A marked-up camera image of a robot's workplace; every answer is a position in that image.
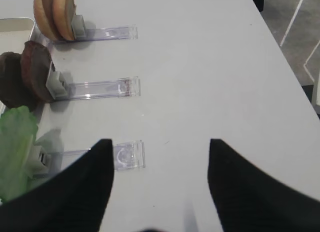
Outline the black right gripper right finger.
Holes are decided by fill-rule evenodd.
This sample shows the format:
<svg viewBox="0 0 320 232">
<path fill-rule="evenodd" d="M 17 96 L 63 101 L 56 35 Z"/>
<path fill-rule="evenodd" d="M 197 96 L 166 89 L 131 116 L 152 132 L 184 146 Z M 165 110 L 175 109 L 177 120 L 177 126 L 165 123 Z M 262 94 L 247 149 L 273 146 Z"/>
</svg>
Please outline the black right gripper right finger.
<svg viewBox="0 0 320 232">
<path fill-rule="evenodd" d="M 208 186 L 225 232 L 318 232 L 320 202 L 269 176 L 222 139 L 211 139 Z"/>
</svg>

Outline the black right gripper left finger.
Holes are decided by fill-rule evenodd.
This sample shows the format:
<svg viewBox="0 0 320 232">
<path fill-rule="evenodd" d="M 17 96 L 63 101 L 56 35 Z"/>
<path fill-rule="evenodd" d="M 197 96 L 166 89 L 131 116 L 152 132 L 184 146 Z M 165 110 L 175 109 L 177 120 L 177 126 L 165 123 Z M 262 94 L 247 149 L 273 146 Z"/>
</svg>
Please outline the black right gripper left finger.
<svg viewBox="0 0 320 232">
<path fill-rule="evenodd" d="M 36 189 L 0 207 L 2 232 L 97 232 L 114 181 L 113 143 L 101 139 Z"/>
</svg>

